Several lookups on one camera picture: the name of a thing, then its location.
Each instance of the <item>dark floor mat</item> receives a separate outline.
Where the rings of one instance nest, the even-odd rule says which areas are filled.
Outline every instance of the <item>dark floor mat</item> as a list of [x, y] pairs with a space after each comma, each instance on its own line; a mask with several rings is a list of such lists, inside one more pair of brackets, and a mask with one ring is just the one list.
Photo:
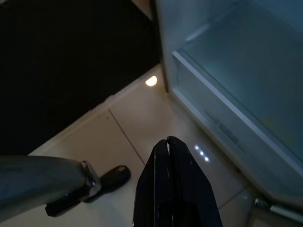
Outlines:
[[0, 155], [32, 152], [159, 63], [130, 0], [10, 0], [0, 34]]

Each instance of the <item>refrigerator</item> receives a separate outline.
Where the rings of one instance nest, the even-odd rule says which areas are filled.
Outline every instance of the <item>refrigerator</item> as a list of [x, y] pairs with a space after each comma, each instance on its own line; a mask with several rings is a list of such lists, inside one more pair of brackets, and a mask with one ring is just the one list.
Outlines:
[[153, 6], [168, 93], [267, 198], [303, 210], [303, 1]]

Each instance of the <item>small round light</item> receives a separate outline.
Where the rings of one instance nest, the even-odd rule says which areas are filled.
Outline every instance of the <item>small round light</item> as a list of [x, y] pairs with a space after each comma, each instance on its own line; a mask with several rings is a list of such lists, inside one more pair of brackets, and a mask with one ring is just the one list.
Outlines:
[[147, 86], [152, 87], [152, 86], [155, 86], [157, 84], [157, 82], [158, 82], [157, 77], [156, 76], [152, 76], [145, 83], [146, 83]]

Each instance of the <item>black plastic object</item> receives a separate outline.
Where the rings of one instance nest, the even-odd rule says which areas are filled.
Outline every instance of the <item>black plastic object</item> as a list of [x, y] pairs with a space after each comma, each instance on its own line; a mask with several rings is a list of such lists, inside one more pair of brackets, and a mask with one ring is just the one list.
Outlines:
[[176, 137], [152, 150], [138, 181], [133, 226], [223, 227], [208, 179]]
[[91, 203], [100, 196], [113, 192], [122, 187], [131, 178], [131, 171], [126, 166], [117, 166], [100, 177], [101, 190], [94, 196], [89, 197], [84, 202]]
[[45, 208], [48, 216], [58, 217], [101, 190], [100, 179], [91, 164], [88, 161], [80, 164], [86, 176], [85, 184], [64, 197], [48, 203]]

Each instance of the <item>tile floor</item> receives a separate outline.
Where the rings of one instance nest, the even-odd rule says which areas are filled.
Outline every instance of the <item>tile floor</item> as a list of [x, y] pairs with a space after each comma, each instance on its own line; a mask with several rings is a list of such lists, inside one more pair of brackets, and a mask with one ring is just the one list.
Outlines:
[[150, 0], [132, 0], [133, 3], [151, 20]]
[[[148, 87], [145, 80], [151, 75], [158, 77], [158, 83]], [[61, 217], [48, 217], [44, 207], [38, 207], [0, 227], [130, 227], [137, 180], [153, 146], [167, 136], [187, 143], [213, 187], [223, 226], [246, 226], [254, 198], [249, 183], [165, 92], [157, 66], [32, 153], [88, 160], [99, 175], [127, 165], [131, 180], [118, 191], [92, 204], [80, 204]]]
[[254, 209], [247, 227], [302, 227], [302, 225], [265, 210]]

